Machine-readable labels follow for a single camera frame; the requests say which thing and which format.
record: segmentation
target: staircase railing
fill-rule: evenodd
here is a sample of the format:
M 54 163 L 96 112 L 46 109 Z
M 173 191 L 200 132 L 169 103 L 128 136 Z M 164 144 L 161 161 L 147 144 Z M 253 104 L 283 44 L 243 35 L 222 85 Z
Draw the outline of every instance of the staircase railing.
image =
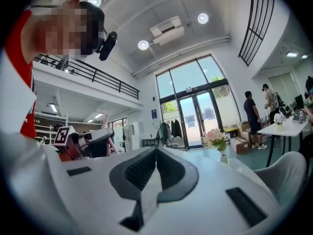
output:
M 34 61 L 47 65 L 49 67 L 64 71 L 66 73 L 82 76 L 91 82 L 97 82 L 139 99 L 139 90 L 133 86 L 97 69 L 81 60 L 66 60 L 57 56 L 49 57 L 48 55 L 38 55 Z

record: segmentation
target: flower vase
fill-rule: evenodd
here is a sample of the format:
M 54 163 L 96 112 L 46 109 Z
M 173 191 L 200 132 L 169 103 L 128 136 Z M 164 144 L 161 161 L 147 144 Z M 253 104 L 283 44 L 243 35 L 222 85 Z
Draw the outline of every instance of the flower vase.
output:
M 221 162 L 224 163 L 224 164 L 228 164 L 228 159 L 227 159 L 227 156 L 225 154 L 225 151 L 221 151 Z
M 282 123 L 276 123 L 276 130 L 277 130 L 278 132 L 283 131 L 283 130 L 284 130 L 283 124 L 282 124 Z

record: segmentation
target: ceiling light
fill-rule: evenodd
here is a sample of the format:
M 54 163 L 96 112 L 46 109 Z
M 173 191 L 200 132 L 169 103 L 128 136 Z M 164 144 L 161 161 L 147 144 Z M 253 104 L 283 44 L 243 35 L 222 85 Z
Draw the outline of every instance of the ceiling light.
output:
M 201 24 L 206 24 L 209 21 L 209 16 L 205 13 L 198 15 L 198 22 Z
M 88 2 L 96 5 L 97 7 L 99 7 L 101 4 L 101 0 L 88 0 Z
M 95 116 L 94 118 L 98 118 L 100 116 L 102 116 L 103 114 L 102 113 L 99 113 L 97 116 Z
M 51 106 L 51 108 L 52 108 L 52 110 L 53 110 L 54 112 L 58 112 L 58 111 L 57 111 L 57 108 L 55 108 L 55 105 L 54 105 L 54 104 L 50 104 L 50 106 Z
M 288 57 L 296 57 L 298 54 L 297 53 L 293 53 L 293 52 L 288 52 L 287 56 Z
M 138 43 L 138 48 L 141 49 L 141 50 L 145 50 L 149 47 L 149 43 L 145 40 L 141 40 L 139 43 Z

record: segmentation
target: ceiling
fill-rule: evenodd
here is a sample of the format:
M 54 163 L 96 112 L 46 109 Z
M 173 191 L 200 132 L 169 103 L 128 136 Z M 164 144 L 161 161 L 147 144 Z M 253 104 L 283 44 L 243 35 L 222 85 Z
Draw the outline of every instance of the ceiling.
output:
M 291 14 L 283 33 L 270 58 L 262 68 L 263 72 L 268 70 L 281 70 L 282 67 L 298 66 L 304 59 L 302 55 L 311 55 L 313 51 L 310 40 L 304 32 L 297 18 Z M 287 57 L 288 52 L 298 53 L 297 57 Z
M 115 115 L 130 111 L 128 107 L 113 104 L 112 102 L 99 101 L 94 98 L 68 91 L 55 86 L 50 86 L 40 81 L 36 81 L 37 100 L 35 111 L 59 115 L 66 117 L 69 112 L 69 118 L 88 121 L 103 120 L 105 115 L 94 118 L 98 113 L 109 113 L 110 118 Z M 50 103 L 54 103 L 58 113 L 53 112 Z
M 34 0 L 32 4 L 61 4 L 66 0 Z M 229 0 L 102 0 L 105 29 L 116 31 L 118 41 L 110 59 L 126 70 L 135 73 L 146 65 L 193 44 L 229 34 Z M 35 13 L 45 13 L 35 9 Z M 209 21 L 200 24 L 200 13 Z M 140 50 L 141 40 L 149 43 L 155 38 L 150 28 L 169 18 L 179 16 L 185 35 L 163 46 L 151 44 Z

